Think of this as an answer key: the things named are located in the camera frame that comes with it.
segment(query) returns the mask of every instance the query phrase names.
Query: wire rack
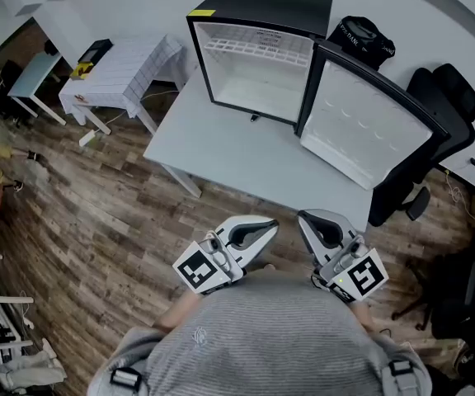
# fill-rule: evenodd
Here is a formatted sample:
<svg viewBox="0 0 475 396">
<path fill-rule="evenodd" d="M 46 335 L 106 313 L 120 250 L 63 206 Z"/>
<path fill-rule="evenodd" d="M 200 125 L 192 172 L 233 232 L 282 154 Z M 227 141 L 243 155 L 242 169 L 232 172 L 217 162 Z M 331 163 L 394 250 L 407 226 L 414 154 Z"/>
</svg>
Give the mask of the wire rack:
<svg viewBox="0 0 475 396">
<path fill-rule="evenodd" d="M 305 37 L 246 26 L 219 26 L 206 50 L 248 54 L 307 68 L 312 42 Z"/>
</svg>

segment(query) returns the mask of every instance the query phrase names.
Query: black refrigerator top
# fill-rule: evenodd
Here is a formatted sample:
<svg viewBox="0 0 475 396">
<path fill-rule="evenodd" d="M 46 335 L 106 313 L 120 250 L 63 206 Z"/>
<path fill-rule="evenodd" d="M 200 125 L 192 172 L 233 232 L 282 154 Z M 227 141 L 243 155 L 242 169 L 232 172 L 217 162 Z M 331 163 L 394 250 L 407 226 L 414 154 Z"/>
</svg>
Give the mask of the black refrigerator top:
<svg viewBox="0 0 475 396">
<path fill-rule="evenodd" d="M 192 12 L 191 21 L 217 21 L 274 28 L 299 35 L 327 37 L 333 0 L 204 0 L 195 10 L 214 11 L 210 17 Z"/>
</svg>

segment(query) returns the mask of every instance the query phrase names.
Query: mini fridge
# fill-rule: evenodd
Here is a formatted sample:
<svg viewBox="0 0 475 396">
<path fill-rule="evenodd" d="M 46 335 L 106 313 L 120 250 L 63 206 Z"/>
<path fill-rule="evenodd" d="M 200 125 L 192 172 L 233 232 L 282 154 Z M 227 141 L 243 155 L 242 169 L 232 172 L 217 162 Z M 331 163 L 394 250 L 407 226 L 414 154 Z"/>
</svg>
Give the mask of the mini fridge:
<svg viewBox="0 0 475 396">
<path fill-rule="evenodd" d="M 213 103 L 292 125 L 305 148 L 373 189 L 448 135 L 406 91 L 327 41 L 331 8 L 205 0 L 186 19 Z"/>
</svg>

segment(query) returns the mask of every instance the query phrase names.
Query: gray sweater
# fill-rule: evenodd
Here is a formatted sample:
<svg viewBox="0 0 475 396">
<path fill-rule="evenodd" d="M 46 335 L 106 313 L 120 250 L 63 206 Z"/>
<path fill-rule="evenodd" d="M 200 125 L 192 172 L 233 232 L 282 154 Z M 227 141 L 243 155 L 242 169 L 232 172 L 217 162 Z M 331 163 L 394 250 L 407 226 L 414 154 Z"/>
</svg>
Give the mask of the gray sweater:
<svg viewBox="0 0 475 396">
<path fill-rule="evenodd" d="M 110 371 L 136 362 L 149 394 L 388 396 L 396 394 L 390 360 L 409 360 L 417 394 L 430 395 L 414 352 L 368 335 L 343 302 L 308 279 L 262 271 L 206 297 L 165 337 L 130 332 L 87 394 L 113 394 Z"/>
</svg>

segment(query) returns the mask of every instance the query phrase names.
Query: yellow tape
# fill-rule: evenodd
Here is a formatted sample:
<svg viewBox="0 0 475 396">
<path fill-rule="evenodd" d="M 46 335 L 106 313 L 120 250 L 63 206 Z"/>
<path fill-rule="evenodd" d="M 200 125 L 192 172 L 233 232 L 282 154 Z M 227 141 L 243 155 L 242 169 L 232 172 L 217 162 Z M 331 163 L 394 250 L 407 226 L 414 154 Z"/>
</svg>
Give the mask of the yellow tape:
<svg viewBox="0 0 475 396">
<path fill-rule="evenodd" d="M 189 17 L 211 17 L 215 10 L 195 9 L 188 13 Z"/>
</svg>

